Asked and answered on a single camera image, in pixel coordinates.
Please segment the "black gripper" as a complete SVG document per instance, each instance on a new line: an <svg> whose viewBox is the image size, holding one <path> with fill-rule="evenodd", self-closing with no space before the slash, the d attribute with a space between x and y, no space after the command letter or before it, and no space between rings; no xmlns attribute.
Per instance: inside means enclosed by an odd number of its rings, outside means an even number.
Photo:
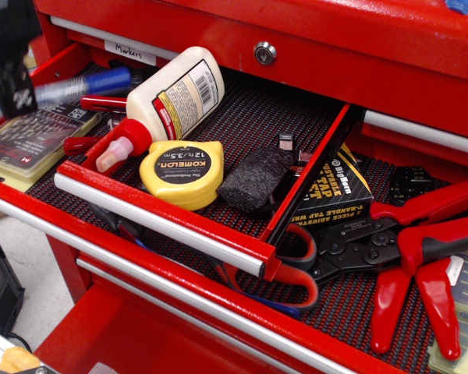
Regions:
<svg viewBox="0 0 468 374"><path fill-rule="evenodd" d="M40 35L32 1L0 1L0 118L27 115L38 108L23 60L29 43Z"/></svg>

